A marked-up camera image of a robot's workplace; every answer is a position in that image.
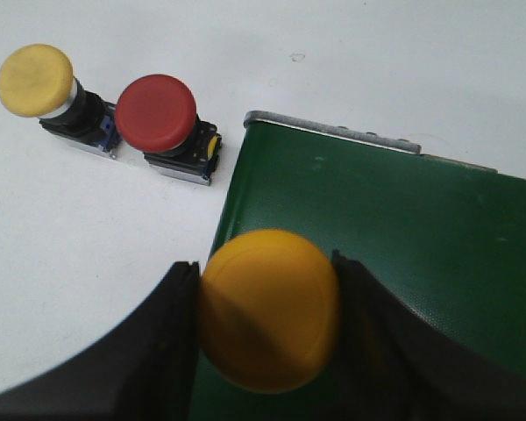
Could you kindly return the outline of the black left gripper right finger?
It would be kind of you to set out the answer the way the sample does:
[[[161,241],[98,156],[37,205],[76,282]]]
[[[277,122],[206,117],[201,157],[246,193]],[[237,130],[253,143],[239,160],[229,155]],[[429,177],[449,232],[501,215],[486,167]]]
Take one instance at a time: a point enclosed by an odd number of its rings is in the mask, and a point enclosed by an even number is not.
[[[341,325],[336,420],[526,420],[526,378],[418,317],[334,251]]]

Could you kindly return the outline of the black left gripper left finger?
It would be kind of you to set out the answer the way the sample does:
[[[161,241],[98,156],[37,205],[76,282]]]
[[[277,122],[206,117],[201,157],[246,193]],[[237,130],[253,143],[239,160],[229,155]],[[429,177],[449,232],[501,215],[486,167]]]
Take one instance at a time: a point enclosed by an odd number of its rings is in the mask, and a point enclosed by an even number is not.
[[[95,344],[0,393],[0,420],[186,420],[199,345],[197,263],[175,262]]]

